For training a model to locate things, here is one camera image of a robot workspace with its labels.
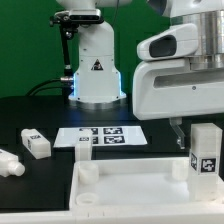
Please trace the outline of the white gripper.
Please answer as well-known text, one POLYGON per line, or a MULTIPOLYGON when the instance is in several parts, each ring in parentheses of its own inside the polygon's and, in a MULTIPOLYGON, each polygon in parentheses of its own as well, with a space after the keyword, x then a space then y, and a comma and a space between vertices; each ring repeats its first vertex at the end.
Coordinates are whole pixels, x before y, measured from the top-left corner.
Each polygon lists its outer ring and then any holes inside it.
POLYGON ((141 62, 134 73, 132 103, 139 120, 170 118, 184 149, 181 117, 224 112, 224 69, 192 71, 187 59, 141 62))

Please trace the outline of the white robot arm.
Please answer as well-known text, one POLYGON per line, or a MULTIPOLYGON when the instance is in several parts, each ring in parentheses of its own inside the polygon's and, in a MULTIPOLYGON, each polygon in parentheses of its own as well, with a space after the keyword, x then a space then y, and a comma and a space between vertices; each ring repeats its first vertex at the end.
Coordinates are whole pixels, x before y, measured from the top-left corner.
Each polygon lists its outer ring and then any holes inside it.
MULTIPOLYGON (((100 12, 116 0, 56 1, 64 10, 55 19, 66 24, 67 35, 80 35, 70 99, 94 107, 124 98, 114 65, 113 29, 100 12)), ((133 77, 133 113, 140 120, 168 118, 184 148, 183 117, 224 112, 224 0, 147 3, 170 18, 171 26, 137 46, 141 63, 133 77)))

